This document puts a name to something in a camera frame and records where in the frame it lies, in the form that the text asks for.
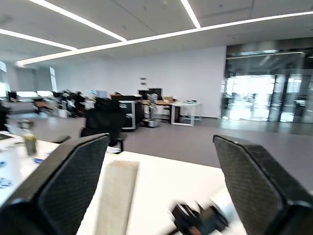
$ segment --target white desk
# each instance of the white desk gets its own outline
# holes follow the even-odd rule
[[[139,162],[127,235],[162,235],[173,227],[170,208],[175,202],[196,207],[210,204],[210,197],[225,190],[224,175],[219,168],[179,162],[143,154],[122,152],[106,154],[98,187],[86,211],[77,235],[94,235],[104,180],[105,166],[113,160]],[[245,235],[240,221],[230,225],[223,234]]]
[[[175,107],[185,107],[190,109],[190,124],[188,123],[180,123],[175,122]],[[193,104],[182,103],[182,102],[173,102],[172,103],[172,116],[171,116],[171,124],[172,125],[181,125],[181,126],[194,126],[195,123],[195,115],[196,115],[196,108],[200,108],[199,118],[197,120],[202,120],[202,104],[200,102],[196,102]]]
[[[5,140],[0,140],[0,145],[13,145],[16,142],[23,142],[23,138],[11,134],[4,133],[8,136],[13,136],[14,138],[9,138]],[[58,147],[56,143],[50,143],[45,141],[37,141],[37,156],[52,152]],[[12,194],[12,192],[18,188],[18,186],[25,180],[27,177],[39,166],[36,164],[34,160],[27,156],[27,150],[24,145],[17,145],[15,147],[17,151],[17,156],[15,162],[17,163],[17,167],[19,168],[19,176],[15,177],[17,183],[15,183],[10,188],[2,188],[0,189],[1,197],[0,197],[0,206],[6,201],[6,199]]]

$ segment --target glass door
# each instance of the glass door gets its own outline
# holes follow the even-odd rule
[[[302,61],[301,52],[228,58],[222,118],[295,121]]]

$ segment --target floor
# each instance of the floor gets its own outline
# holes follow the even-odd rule
[[[18,114],[9,119],[13,134],[19,134],[16,121],[35,121],[34,133],[44,141],[53,141],[61,135],[79,137],[83,118],[48,117],[45,114]],[[212,143],[214,134],[246,139],[265,147],[269,153],[302,185],[313,190],[313,124],[235,121],[204,118],[194,127],[161,123],[157,128],[140,127],[129,132],[125,150],[219,167]]]

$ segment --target white desk frame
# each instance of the white desk frame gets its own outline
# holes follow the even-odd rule
[[[189,119],[190,123],[175,122],[175,107],[190,108],[190,118],[185,118],[185,119]],[[195,118],[197,107],[200,108],[199,118]],[[201,103],[197,102],[194,104],[187,104],[187,103],[176,102],[176,103],[172,104],[172,116],[171,116],[171,124],[172,125],[194,126],[195,120],[199,120],[199,121],[202,120],[202,104]]]

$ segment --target computer monitor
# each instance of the computer monitor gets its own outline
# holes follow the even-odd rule
[[[262,146],[222,135],[213,142],[248,235],[312,234],[312,196]]]
[[[52,94],[53,94],[53,97],[55,98],[59,98],[62,95],[62,93],[60,92],[52,92]]]
[[[11,98],[18,99],[16,91],[11,91],[11,92],[7,91],[7,97],[8,97],[8,100],[11,100]]]
[[[2,205],[0,234],[76,234],[108,143],[108,134],[98,134],[61,144]]]
[[[163,100],[162,98],[162,88],[149,88],[149,93],[157,94],[158,100]]]
[[[142,95],[142,99],[148,99],[147,97],[148,92],[149,92],[148,90],[138,90],[138,94]]]
[[[107,91],[96,91],[96,97],[99,98],[109,98],[109,93]]]

